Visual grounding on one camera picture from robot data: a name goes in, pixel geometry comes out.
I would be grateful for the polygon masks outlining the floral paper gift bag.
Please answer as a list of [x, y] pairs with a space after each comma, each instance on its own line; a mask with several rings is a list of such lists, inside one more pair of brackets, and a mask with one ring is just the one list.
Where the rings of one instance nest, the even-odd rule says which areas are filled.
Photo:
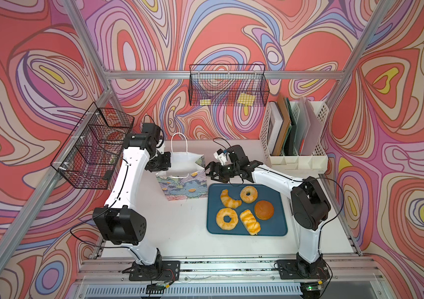
[[[173, 139], [181, 135], [185, 141], [185, 151], [174, 151]], [[167, 171], [159, 171], [156, 179], [168, 201], [205, 198], [208, 185], [203, 154], [192, 153], [183, 133], [175, 133], [170, 142], [171, 166]]]

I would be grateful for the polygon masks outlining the round brown bun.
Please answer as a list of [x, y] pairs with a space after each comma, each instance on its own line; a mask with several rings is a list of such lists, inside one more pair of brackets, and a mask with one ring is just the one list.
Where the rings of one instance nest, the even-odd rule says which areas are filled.
[[273, 217], [274, 206], [269, 201], [258, 201], [254, 206], [256, 218], [266, 221]]

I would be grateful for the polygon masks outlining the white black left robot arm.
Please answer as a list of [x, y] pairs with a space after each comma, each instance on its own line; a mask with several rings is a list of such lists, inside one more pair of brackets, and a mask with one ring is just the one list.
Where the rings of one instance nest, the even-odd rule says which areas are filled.
[[121, 166], [105, 205], [93, 211], [92, 220], [112, 249], [124, 248], [141, 266], [162, 266], [160, 250], [147, 238], [147, 220], [136, 211], [138, 189], [145, 171], [166, 171], [171, 153], [164, 151], [165, 134], [154, 123], [145, 123], [140, 133], [129, 133], [123, 140]]

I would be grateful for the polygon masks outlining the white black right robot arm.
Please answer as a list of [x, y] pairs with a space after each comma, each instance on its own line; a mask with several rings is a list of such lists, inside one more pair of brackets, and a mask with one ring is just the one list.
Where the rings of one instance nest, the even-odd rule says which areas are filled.
[[214, 157], [216, 160], [205, 167], [206, 176], [211, 180], [227, 183], [231, 178], [238, 177], [286, 196], [299, 227], [297, 257], [308, 264], [322, 259], [321, 234], [329, 218], [331, 204], [317, 178], [294, 178], [273, 170], [261, 161], [251, 161], [240, 145], [220, 149]]

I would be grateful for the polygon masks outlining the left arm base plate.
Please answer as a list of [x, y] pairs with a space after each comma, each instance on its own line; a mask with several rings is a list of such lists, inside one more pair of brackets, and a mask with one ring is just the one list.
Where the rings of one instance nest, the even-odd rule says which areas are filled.
[[128, 274], [128, 280], [132, 282], [164, 281], [174, 282], [179, 279], [181, 262], [179, 260], [166, 260], [156, 262], [153, 265], [141, 265], [136, 262], [128, 269], [122, 271]]

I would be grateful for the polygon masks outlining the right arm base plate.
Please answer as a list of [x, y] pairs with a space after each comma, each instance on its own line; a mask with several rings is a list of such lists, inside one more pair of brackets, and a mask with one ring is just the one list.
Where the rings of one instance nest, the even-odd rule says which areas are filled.
[[305, 260], [277, 260], [274, 264], [282, 280], [322, 280], [330, 278], [329, 267], [319, 258], [314, 263]]

